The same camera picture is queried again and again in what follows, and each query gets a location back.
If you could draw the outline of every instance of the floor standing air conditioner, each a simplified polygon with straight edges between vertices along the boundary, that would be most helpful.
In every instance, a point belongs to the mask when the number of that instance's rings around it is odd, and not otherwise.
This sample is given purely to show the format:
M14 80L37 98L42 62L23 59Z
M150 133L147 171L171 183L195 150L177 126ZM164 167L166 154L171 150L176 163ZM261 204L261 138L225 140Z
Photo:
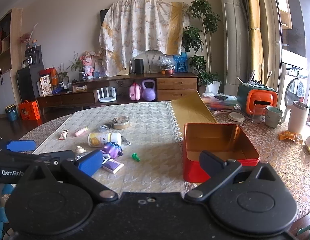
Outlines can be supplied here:
M236 96L239 81L247 81L248 28L239 0L222 0L224 24L224 93Z

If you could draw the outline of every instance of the green light bulb toy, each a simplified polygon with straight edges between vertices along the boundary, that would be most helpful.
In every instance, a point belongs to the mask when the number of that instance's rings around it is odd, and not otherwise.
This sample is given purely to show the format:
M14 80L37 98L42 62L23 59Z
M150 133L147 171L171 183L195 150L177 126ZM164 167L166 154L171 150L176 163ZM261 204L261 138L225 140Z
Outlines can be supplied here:
M140 158L138 158L137 153L133 153L133 155L131 156L135 161L139 162Z

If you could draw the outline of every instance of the wooden drawer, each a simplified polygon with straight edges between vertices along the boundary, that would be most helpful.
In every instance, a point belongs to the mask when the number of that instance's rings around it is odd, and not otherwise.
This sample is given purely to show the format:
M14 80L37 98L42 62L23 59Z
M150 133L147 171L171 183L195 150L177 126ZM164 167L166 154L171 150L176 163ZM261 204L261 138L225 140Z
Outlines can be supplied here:
M157 89L197 89L197 78L157 78Z
M94 104L96 103L94 92L80 92L68 95L61 95L61 102L63 105L77 105L77 104Z
M157 90L157 100L158 101L174 100L196 92L197 92L196 89Z
M61 96L45 96L37 98L38 107L53 107L61 105Z

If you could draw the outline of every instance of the white flower pot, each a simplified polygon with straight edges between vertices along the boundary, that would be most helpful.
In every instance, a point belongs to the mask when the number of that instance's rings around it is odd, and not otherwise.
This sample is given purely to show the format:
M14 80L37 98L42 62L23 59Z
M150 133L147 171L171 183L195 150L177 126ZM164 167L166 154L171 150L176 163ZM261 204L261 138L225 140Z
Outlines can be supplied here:
M210 83L209 85L206 86L205 93L213 93L214 95L218 94L219 86L220 86L219 81L214 81L213 83Z

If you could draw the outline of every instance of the mug handle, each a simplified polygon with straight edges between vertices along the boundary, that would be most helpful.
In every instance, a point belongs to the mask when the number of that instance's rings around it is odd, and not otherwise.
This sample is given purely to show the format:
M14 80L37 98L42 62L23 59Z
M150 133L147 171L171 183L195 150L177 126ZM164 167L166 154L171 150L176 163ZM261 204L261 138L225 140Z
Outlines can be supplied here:
M282 116L278 117L278 124L282 124L284 122L284 118Z

